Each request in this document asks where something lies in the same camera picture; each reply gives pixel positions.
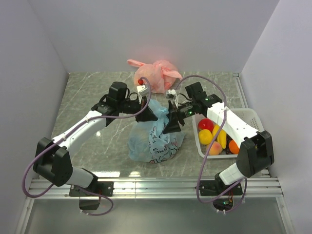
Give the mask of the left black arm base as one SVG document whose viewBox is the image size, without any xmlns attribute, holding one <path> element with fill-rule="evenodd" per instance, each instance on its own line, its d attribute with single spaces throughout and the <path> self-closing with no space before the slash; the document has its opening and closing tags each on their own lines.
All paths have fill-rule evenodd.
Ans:
<svg viewBox="0 0 312 234">
<path fill-rule="evenodd" d="M 70 197 L 79 198 L 79 208 L 85 214 L 90 212 L 95 212 L 102 201 L 105 199 L 109 202 L 110 207 L 104 214 L 109 213 L 113 207 L 114 203 L 111 199 L 113 196 L 114 182 L 95 182 L 87 188 L 82 188 L 78 185 L 72 185 L 69 191 Z"/>
</svg>

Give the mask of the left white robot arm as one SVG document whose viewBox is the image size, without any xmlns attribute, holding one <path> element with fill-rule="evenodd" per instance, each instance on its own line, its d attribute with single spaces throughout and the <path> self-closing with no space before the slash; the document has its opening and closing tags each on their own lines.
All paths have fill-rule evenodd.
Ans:
<svg viewBox="0 0 312 234">
<path fill-rule="evenodd" d="M 80 186 L 87 196 L 96 194 L 96 176 L 86 169 L 74 167 L 71 157 L 86 140 L 115 119 L 135 117 L 137 121 L 157 120 L 148 106 L 151 85 L 147 78 L 140 78 L 136 89 L 137 98 L 131 100 L 127 85 L 120 81 L 113 82 L 109 92 L 78 123 L 53 139 L 44 137 L 38 142 L 33 170 L 55 186 Z"/>
</svg>

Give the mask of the red fake apple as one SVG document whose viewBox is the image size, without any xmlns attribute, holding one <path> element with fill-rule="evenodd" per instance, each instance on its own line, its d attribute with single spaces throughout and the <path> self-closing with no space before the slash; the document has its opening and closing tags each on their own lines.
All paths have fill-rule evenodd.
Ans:
<svg viewBox="0 0 312 234">
<path fill-rule="evenodd" d="M 208 118 L 203 118 L 198 122 L 197 127 L 200 131 L 209 130 L 211 132 L 214 129 L 214 123 Z"/>
</svg>

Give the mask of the yellow fake banana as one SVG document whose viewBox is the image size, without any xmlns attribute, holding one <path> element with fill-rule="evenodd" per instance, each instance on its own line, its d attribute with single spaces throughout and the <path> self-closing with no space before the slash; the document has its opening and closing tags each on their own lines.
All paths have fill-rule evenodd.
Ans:
<svg viewBox="0 0 312 234">
<path fill-rule="evenodd" d="M 212 135 L 215 136 L 219 130 L 219 125 L 215 125 L 212 131 Z M 221 145 L 222 149 L 226 149 L 227 146 L 227 133 L 224 130 L 221 130 L 216 138 L 217 142 Z"/>
</svg>

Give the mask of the white plastic basket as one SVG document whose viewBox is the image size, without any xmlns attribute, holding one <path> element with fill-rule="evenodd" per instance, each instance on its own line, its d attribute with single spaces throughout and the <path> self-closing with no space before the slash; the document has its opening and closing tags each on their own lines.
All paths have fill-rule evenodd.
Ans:
<svg viewBox="0 0 312 234">
<path fill-rule="evenodd" d="M 231 111 L 246 124 L 250 125 L 251 127 L 257 129 L 260 132 L 264 131 L 261 120 L 253 109 L 232 108 Z M 198 154 L 201 157 L 204 157 L 206 153 L 206 145 L 201 144 L 199 141 L 198 133 L 200 132 L 200 130 L 198 128 L 198 123 L 204 118 L 205 117 L 202 114 L 195 114 L 194 116 L 192 116 L 195 143 L 197 146 Z M 236 157 L 237 157 L 237 154 L 233 154 L 232 152 L 230 152 L 229 154 L 226 154 L 226 150 L 224 149 L 219 155 L 208 156 L 207 159 L 226 159 L 226 158 L 236 158 Z"/>
</svg>

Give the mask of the yellow fake orange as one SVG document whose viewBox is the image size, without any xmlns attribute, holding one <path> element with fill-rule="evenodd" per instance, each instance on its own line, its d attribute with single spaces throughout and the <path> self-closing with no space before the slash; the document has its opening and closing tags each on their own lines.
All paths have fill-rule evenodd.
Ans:
<svg viewBox="0 0 312 234">
<path fill-rule="evenodd" d="M 199 143 L 202 145 L 209 145 L 213 140 L 213 135 L 210 130 L 203 129 L 198 133 Z"/>
</svg>

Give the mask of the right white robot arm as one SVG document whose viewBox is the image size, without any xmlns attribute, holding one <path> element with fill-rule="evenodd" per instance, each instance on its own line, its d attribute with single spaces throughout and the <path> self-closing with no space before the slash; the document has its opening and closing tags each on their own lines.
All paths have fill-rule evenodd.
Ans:
<svg viewBox="0 0 312 234">
<path fill-rule="evenodd" d="M 235 182 L 250 178 L 274 163 L 269 132 L 261 132 L 244 122 L 217 95 L 207 95 L 200 82 L 186 86 L 186 91 L 190 101 L 181 105 L 177 102 L 176 90 L 166 92 L 169 122 L 163 133 L 179 132 L 185 118 L 201 114 L 218 124 L 239 147 L 236 162 L 215 176 L 213 185 L 217 193 L 227 194 Z"/>
</svg>

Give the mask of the blue plastic bag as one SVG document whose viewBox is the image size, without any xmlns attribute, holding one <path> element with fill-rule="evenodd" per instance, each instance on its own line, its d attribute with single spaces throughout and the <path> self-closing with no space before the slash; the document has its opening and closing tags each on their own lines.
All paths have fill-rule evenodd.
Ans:
<svg viewBox="0 0 312 234">
<path fill-rule="evenodd" d="M 185 133 L 164 134 L 164 127 L 169 122 L 168 109 L 153 99 L 149 102 L 149 107 L 158 120 L 138 122 L 133 125 L 128 138 L 128 156 L 137 162 L 165 162 L 176 155 L 183 143 Z"/>
</svg>

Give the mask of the fake peach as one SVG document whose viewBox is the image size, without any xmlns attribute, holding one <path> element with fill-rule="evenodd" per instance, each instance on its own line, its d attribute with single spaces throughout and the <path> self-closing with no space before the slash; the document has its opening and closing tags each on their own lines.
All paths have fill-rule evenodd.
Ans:
<svg viewBox="0 0 312 234">
<path fill-rule="evenodd" d="M 211 148 L 210 148 L 210 150 L 208 152 L 208 155 L 210 155 L 210 156 L 217 156 L 217 155 L 221 154 L 222 151 L 223 151 L 223 148 L 222 148 L 221 144 L 218 143 L 217 141 L 215 141 L 212 144 L 212 146 L 211 146 Z"/>
</svg>

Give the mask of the dark fake grape bunch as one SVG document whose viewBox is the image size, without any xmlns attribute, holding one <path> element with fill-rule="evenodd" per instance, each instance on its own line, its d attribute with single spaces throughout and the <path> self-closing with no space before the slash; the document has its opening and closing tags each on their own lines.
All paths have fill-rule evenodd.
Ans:
<svg viewBox="0 0 312 234">
<path fill-rule="evenodd" d="M 232 155 L 233 154 L 233 152 L 231 151 L 231 145 L 232 145 L 232 138 L 229 136 L 229 135 L 227 135 L 226 136 L 226 142 L 227 142 L 227 144 L 226 144 L 226 148 L 225 148 L 225 153 L 227 154 L 227 155 Z"/>
</svg>

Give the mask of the pink tied plastic bag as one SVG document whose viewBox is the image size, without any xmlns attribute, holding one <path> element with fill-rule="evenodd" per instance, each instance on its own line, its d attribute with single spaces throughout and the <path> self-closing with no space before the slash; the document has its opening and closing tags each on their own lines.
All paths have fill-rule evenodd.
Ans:
<svg viewBox="0 0 312 234">
<path fill-rule="evenodd" d="M 167 60 L 157 60 L 149 64 L 128 59 L 127 63 L 130 66 L 137 67 L 137 71 L 134 74 L 134 84 L 138 85 L 138 80 L 141 77 L 145 77 L 150 82 L 152 92 L 156 94 L 164 94 L 177 79 L 182 79 L 178 69 Z"/>
</svg>

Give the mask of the aluminium rail frame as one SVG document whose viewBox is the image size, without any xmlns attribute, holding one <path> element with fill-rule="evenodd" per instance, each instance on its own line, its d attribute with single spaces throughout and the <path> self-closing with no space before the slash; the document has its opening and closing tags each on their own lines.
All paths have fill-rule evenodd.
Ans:
<svg viewBox="0 0 312 234">
<path fill-rule="evenodd" d="M 79 198 L 70 197 L 71 185 L 60 187 L 42 177 L 24 193 L 31 199 L 26 234 L 293 234 L 289 213 L 282 203 L 277 178 L 241 179 L 247 187 L 243 202 L 226 214 L 212 203 L 200 203 L 196 187 L 215 177 L 113 178 L 114 207 L 105 199 L 95 212 L 85 214 Z"/>
</svg>

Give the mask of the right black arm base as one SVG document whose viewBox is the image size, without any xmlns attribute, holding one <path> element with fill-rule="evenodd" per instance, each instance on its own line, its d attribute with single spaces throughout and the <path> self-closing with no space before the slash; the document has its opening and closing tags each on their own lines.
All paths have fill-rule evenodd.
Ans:
<svg viewBox="0 0 312 234">
<path fill-rule="evenodd" d="M 221 180 L 201 180 L 196 187 L 200 203 L 212 203 L 217 212 L 226 214 L 235 210 L 244 200 L 247 187 L 242 188 L 242 180 L 225 185 Z"/>
</svg>

